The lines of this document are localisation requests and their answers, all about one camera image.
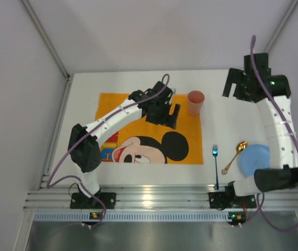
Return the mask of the pink plastic cup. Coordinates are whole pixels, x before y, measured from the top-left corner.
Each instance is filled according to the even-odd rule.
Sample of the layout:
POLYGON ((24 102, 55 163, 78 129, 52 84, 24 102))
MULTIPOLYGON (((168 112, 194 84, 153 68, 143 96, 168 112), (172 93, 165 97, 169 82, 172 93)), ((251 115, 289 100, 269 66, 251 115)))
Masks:
POLYGON ((205 100, 203 92, 193 90, 187 95, 187 110, 188 114, 192 117, 197 116, 202 108, 205 100))

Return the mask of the orange Mickey Mouse placemat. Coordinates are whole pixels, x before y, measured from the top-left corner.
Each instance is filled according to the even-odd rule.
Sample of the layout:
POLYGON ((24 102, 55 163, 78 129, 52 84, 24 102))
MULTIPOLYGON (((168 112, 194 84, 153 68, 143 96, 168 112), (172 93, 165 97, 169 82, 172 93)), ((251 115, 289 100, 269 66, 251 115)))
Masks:
POLYGON ((200 117, 187 112, 187 96, 176 95, 180 110, 176 129, 139 119, 111 136, 101 148, 102 160, 135 164, 203 164, 200 117))

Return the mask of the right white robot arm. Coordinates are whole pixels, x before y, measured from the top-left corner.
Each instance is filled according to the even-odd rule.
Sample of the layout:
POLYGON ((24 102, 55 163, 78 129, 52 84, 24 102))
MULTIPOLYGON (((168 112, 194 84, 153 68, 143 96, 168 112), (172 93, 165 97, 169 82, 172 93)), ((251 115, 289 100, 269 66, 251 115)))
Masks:
POLYGON ((251 175, 231 181, 226 193, 232 198, 256 193, 298 187, 298 150, 291 116, 291 90, 285 75, 272 75, 267 53, 244 56, 242 70, 231 68, 223 89, 228 97, 232 84, 233 96, 257 105, 265 128, 270 160, 266 168, 257 168, 251 175))

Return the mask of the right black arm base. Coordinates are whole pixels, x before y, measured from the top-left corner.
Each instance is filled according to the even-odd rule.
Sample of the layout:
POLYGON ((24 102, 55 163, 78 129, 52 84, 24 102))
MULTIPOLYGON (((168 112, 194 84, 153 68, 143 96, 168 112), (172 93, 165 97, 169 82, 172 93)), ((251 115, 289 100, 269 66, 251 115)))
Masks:
POLYGON ((209 204, 211 209, 225 210, 225 209, 255 209, 255 196, 244 197, 230 197, 225 192, 209 192, 209 204))

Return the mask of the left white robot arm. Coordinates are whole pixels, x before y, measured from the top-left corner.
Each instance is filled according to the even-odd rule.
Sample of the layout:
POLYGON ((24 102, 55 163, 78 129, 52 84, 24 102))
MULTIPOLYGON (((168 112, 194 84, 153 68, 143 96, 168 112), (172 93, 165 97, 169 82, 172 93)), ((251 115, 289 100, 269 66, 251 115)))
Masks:
POLYGON ((73 126, 68 153, 80 178, 79 190, 86 197, 100 191, 95 169, 102 161, 100 148, 113 134, 143 117, 149 123, 176 128, 180 105, 176 104, 173 113, 169 113, 175 93, 174 88, 158 81, 146 91, 132 92, 122 104, 96 121, 73 126))

